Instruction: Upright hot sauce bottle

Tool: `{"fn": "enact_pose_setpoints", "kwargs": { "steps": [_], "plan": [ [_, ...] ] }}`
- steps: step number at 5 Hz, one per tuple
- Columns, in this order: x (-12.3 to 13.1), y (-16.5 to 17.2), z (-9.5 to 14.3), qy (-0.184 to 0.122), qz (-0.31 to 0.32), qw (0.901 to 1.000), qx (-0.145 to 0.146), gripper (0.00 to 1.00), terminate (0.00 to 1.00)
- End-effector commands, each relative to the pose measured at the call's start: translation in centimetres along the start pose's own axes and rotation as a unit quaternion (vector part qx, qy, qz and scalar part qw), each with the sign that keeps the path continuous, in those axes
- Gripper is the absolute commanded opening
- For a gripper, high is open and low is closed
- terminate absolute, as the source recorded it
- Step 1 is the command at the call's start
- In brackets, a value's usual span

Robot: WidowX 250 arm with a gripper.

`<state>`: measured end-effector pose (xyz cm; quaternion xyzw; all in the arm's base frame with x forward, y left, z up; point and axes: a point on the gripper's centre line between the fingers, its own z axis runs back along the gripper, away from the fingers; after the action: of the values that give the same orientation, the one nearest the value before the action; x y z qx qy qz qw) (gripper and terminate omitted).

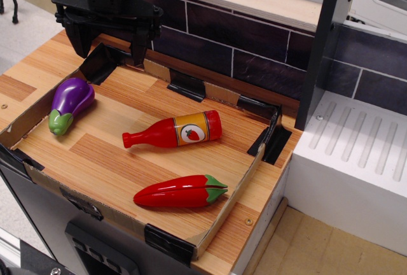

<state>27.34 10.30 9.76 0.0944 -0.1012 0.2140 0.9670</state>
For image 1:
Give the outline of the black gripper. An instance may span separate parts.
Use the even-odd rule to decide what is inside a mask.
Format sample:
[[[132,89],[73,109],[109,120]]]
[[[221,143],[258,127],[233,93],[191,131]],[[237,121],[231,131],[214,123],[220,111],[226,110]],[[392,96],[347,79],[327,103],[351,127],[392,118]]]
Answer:
[[[130,46],[134,66],[142,66],[153,33],[161,31],[163,10],[144,0],[51,0],[57,7],[58,22],[63,21],[75,52],[87,58],[93,41],[86,24],[116,25],[134,30]]]

